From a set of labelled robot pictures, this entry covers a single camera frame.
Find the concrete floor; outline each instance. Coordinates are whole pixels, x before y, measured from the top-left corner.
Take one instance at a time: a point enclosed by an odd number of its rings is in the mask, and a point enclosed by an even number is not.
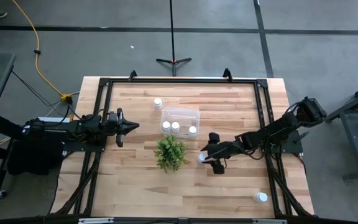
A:
[[[19,0],[35,24],[50,26],[169,27],[165,0]],[[266,29],[358,30],[358,0],[260,0]],[[12,2],[0,24],[27,25]],[[257,28],[252,0],[174,0],[176,27]],[[63,92],[80,89],[85,75],[170,76],[155,58],[170,59],[170,34],[153,32],[39,32],[40,69]],[[177,58],[193,60],[179,76],[266,77],[258,34],[177,33]],[[274,76],[284,78],[290,102],[315,97],[329,113],[358,90],[358,36],[267,35]],[[35,37],[29,31],[0,30],[0,52],[17,55],[15,71],[50,101],[58,95],[35,72]],[[0,100],[0,114],[23,123],[50,108],[12,76]],[[358,221],[357,171],[342,124],[322,124],[304,138],[305,163],[315,213]],[[48,176],[7,176],[9,196],[0,200],[0,218],[45,215],[55,193],[58,167]]]

